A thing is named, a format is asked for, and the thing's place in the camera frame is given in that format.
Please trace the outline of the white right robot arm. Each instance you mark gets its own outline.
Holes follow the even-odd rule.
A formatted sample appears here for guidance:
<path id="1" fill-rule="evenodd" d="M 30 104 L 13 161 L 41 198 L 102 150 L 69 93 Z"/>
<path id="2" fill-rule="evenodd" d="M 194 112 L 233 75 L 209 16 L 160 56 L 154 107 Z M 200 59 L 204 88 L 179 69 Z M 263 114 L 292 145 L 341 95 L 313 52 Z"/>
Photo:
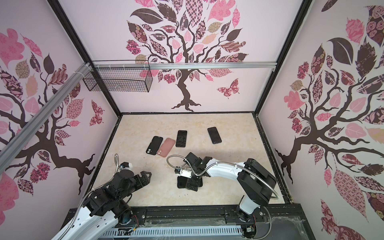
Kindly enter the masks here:
<path id="1" fill-rule="evenodd" d="M 240 184 L 245 194 L 236 209 L 236 215 L 242 222 L 248 222 L 256 209 L 267 207 L 270 200 L 278 200 L 275 191 L 277 179 L 255 159 L 241 163 L 219 161 L 212 157 L 203 159 L 193 153 L 182 158 L 184 164 L 174 167 L 178 176 L 178 188 L 198 191 L 203 186 L 203 178 L 220 177 Z"/>

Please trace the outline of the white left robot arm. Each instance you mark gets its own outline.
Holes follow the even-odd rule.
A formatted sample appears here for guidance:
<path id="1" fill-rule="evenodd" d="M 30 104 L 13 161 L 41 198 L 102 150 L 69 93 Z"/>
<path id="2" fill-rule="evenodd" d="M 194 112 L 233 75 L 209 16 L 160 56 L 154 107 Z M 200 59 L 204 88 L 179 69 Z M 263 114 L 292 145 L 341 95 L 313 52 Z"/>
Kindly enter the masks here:
<path id="1" fill-rule="evenodd" d="M 137 215 L 125 201 L 149 185 L 152 173 L 135 175 L 121 170 L 112 180 L 89 193 L 80 203 L 74 217 L 53 237 L 54 240 L 97 240 L 116 225 L 138 227 Z"/>

